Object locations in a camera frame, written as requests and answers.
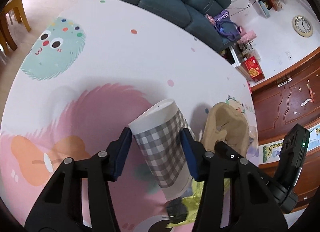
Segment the yellow-green plastic bag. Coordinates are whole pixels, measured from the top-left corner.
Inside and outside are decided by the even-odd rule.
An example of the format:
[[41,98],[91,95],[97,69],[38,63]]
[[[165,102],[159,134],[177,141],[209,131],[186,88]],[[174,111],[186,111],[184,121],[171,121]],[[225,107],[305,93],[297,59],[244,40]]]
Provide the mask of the yellow-green plastic bag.
[[203,188],[204,182],[196,182],[194,179],[192,179],[190,186],[187,188],[185,193],[180,196],[182,197],[183,204],[187,207],[188,210],[187,219],[184,222],[178,224],[173,224],[169,221],[166,228],[174,228],[195,222],[200,207]]

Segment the grey checked paper cup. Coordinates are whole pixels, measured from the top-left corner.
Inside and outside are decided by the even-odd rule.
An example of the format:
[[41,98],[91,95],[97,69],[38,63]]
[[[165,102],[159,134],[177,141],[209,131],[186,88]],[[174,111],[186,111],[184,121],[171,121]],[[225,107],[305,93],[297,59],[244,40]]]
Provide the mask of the grey checked paper cup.
[[190,129],[173,99],[165,99],[129,123],[129,128],[167,200],[182,196],[191,175],[181,146],[180,131]]

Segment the brown wooden door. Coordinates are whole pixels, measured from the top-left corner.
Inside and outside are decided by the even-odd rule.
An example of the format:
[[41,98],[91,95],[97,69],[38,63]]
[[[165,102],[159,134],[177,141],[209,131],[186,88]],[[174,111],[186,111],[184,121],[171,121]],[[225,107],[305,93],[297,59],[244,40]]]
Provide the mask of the brown wooden door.
[[251,88],[259,145],[283,139],[300,124],[319,124],[319,48]]

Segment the black green snack packet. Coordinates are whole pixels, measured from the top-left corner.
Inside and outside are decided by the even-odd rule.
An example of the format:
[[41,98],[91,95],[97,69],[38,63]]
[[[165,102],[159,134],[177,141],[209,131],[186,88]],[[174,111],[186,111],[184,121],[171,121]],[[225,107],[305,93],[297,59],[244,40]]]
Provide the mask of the black green snack packet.
[[169,201],[165,208],[169,216],[170,223],[178,224],[187,219],[188,210],[182,202],[182,197]]

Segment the red gift box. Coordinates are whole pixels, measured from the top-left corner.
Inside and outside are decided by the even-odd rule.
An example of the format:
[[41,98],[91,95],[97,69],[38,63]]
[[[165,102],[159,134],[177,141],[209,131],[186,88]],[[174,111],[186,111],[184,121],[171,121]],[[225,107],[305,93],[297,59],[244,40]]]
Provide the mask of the red gift box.
[[244,61],[245,67],[254,82],[258,82],[265,78],[264,73],[255,56],[251,56]]

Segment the white side cabinet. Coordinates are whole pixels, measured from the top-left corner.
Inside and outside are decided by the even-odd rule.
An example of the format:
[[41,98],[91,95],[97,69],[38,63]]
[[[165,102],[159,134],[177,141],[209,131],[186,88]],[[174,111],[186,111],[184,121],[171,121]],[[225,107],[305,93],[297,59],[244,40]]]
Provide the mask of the white side cabinet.
[[225,49],[225,60],[233,66],[240,74],[244,76],[247,81],[251,81],[252,78],[245,67],[244,56],[242,53],[234,46],[230,46]]

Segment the purple bag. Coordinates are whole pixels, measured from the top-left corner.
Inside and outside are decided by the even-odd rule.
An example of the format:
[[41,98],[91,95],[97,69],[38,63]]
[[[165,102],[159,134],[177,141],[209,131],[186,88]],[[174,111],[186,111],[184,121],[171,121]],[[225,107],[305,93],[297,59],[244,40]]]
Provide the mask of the purple bag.
[[227,38],[230,41],[239,40],[241,33],[240,26],[231,21],[227,10],[221,11],[216,16],[206,14],[205,17],[220,36]]

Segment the cartoon play mat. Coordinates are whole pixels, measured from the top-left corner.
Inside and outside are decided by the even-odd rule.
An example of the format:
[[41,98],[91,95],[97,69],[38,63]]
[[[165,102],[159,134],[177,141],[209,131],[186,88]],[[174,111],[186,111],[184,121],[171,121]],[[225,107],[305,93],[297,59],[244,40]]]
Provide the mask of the cartoon play mat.
[[175,24],[120,0],[78,0],[39,36],[1,124],[1,198],[19,224],[67,157],[89,158],[173,99],[194,134],[219,102],[257,122],[248,82]]

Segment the wooden chair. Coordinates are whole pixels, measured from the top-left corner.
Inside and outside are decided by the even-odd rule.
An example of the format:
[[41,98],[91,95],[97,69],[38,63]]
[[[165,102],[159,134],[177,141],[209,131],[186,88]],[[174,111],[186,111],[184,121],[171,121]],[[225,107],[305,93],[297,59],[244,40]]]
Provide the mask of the wooden chair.
[[31,31],[22,0],[9,0],[1,11],[1,48],[6,56],[11,50],[17,49],[17,44],[9,31],[9,25],[13,24],[12,17],[18,24],[22,23],[28,32]]

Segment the round wall clock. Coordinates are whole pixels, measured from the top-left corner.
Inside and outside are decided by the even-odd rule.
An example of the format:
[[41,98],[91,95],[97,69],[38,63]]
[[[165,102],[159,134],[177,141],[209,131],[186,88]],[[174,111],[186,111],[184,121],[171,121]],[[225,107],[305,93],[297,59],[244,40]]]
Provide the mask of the round wall clock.
[[297,15],[292,19],[293,29],[302,37],[311,37],[313,35],[313,27],[311,23],[302,15]]

